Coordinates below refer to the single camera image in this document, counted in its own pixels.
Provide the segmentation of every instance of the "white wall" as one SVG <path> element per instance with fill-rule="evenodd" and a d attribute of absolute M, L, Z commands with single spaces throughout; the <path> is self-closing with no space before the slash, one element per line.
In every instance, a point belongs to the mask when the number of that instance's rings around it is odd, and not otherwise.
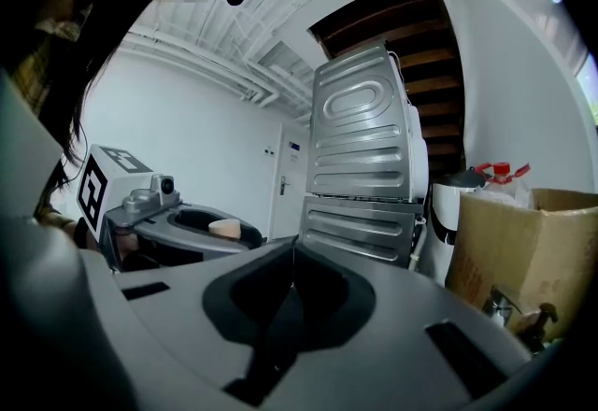
<path fill-rule="evenodd" d="M 467 165 L 529 162 L 532 187 L 596 191 L 598 136 L 571 68 L 509 0 L 445 0 L 463 66 Z"/>
<path fill-rule="evenodd" d="M 131 151 L 174 176 L 185 202 L 236 215 L 264 236 L 277 158 L 263 150 L 278 149 L 287 121 L 190 72 L 124 52 L 112 59 L 83 114 L 90 144 Z M 77 186 L 52 201 L 72 218 L 80 216 Z"/>

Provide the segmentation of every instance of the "white ceiling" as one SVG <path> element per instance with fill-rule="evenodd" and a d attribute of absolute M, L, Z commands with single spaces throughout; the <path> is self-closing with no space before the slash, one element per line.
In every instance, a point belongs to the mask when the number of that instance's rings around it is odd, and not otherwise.
<path fill-rule="evenodd" d="M 309 64 L 321 62 L 323 52 L 316 61 L 301 57 L 277 30 L 309 1 L 245 0 L 231 7 L 226 0 L 156 0 L 122 48 L 182 64 L 244 100 L 305 122 L 314 75 Z"/>

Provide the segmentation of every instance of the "person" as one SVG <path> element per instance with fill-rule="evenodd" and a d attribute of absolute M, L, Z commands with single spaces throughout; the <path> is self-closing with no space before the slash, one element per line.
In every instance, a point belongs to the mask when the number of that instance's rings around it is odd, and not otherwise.
<path fill-rule="evenodd" d="M 41 123 L 61 145 L 57 164 L 40 197 L 35 217 L 63 229 L 81 248 L 95 248 L 83 220 L 59 214 L 51 195 L 73 179 L 65 163 L 80 164 L 75 147 L 81 135 L 85 96 L 124 35 L 151 0 L 12 0 L 0 18 L 6 28 L 0 65 Z M 135 248 L 130 237 L 119 247 Z"/>

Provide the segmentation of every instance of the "long dark hair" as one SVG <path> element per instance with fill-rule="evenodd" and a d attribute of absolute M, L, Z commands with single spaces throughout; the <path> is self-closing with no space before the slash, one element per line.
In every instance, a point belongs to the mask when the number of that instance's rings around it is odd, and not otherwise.
<path fill-rule="evenodd" d="M 40 33 L 34 26 L 38 11 L 47 0 L 10 0 L 0 8 L 5 25 L 0 38 L 0 64 L 10 73 L 35 52 Z M 48 93 L 39 119 L 63 147 L 65 158 L 77 163 L 74 144 L 80 137 L 81 111 L 90 84 L 121 43 L 133 22 L 150 0 L 93 0 L 78 41 L 58 48 L 61 57 L 50 57 L 43 83 Z M 64 165 L 59 163 L 50 177 L 47 191 L 68 182 Z"/>

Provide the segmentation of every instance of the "wooden stair tread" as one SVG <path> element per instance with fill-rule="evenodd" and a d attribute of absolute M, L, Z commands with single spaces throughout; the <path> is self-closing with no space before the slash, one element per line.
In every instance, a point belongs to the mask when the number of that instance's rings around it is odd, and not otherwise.
<path fill-rule="evenodd" d="M 454 59 L 455 54 L 452 50 L 447 48 L 425 50 L 424 52 L 417 52 L 415 54 L 409 54 L 400 58 L 401 68 L 412 67 L 414 65 L 422 65 L 429 63 L 436 63 L 438 61 L 446 61 L 448 59 Z"/>
<path fill-rule="evenodd" d="M 460 112 L 459 104 L 456 102 L 439 102 L 435 104 L 426 104 L 417 106 L 420 117 L 438 117 Z"/>
<path fill-rule="evenodd" d="M 459 153 L 455 144 L 428 144 L 428 155 L 453 155 Z"/>
<path fill-rule="evenodd" d="M 376 21 L 378 20 L 378 18 L 380 16 L 384 16 L 386 14 L 389 14 L 391 12 L 394 12 L 396 10 L 402 9 L 404 7 L 410 7 L 410 6 L 416 6 L 419 4 L 423 4 L 423 3 L 428 3 L 428 2 L 433 2 L 434 0 L 412 0 L 412 1 L 407 1 L 405 3 L 401 3 L 401 4 L 395 4 L 389 7 L 385 7 L 384 9 L 375 11 L 371 14 L 368 14 L 367 16 L 364 16 L 360 19 L 358 19 L 357 21 L 354 21 L 350 24 L 347 24 L 346 26 L 341 27 L 340 29 L 331 32 L 329 35 L 327 35 L 323 40 L 327 41 L 330 40 L 332 38 L 334 38 L 335 36 L 342 34 L 344 32 L 346 32 L 349 29 L 352 29 L 354 27 L 359 26 L 360 24 L 363 24 L 364 22 L 368 22 L 368 21 Z"/>
<path fill-rule="evenodd" d="M 438 78 L 424 78 L 405 84 L 407 95 L 414 93 L 440 91 L 461 86 L 461 82 L 454 76 L 440 76 Z"/>
<path fill-rule="evenodd" d="M 461 131 L 457 125 L 452 123 L 444 125 L 424 125 L 421 127 L 421 135 L 423 138 L 458 137 L 461 135 Z"/>
<path fill-rule="evenodd" d="M 335 57 L 342 56 L 350 50 L 360 48 L 361 46 L 365 46 L 366 44 L 370 44 L 379 40 L 384 40 L 386 42 L 398 41 L 400 39 L 410 37 L 411 35 L 428 33 L 430 31 L 441 31 L 442 29 L 447 29 L 447 27 L 447 23 L 439 19 L 431 19 L 429 21 L 422 21 L 416 22 L 414 24 L 409 24 L 408 26 L 397 27 L 396 29 L 391 29 L 390 31 L 386 31 L 382 34 L 378 34 L 373 37 L 370 37 L 369 39 L 360 41 L 357 44 L 351 46 L 350 48 L 343 49 L 340 52 L 338 52 Z"/>

